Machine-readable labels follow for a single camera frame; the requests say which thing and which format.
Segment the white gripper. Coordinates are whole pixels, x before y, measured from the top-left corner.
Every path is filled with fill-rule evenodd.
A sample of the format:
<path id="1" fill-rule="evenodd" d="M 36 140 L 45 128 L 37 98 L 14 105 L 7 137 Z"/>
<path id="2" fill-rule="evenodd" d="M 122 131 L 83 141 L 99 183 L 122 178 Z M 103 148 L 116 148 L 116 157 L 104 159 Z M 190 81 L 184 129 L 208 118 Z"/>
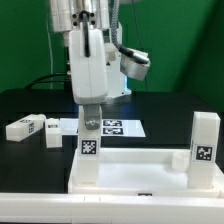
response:
<path id="1" fill-rule="evenodd" d="M 102 103 L 108 94 L 106 59 L 102 32 L 89 31 L 90 56 L 85 56 L 84 34 L 81 30 L 69 33 L 69 57 L 72 91 L 77 104 L 83 106 L 84 123 L 88 130 L 97 130 L 101 124 Z"/>

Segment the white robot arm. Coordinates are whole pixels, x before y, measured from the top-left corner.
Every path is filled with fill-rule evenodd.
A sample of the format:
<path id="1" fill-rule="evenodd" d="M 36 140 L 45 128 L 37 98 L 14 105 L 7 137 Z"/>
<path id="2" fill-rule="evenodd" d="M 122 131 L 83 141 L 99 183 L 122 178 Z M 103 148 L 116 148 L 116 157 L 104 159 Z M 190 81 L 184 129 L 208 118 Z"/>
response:
<path id="1" fill-rule="evenodd" d="M 101 105 L 125 91 L 121 54 L 112 44 L 110 0 L 49 0 L 53 31 L 68 52 L 73 97 L 85 128 L 101 126 Z"/>

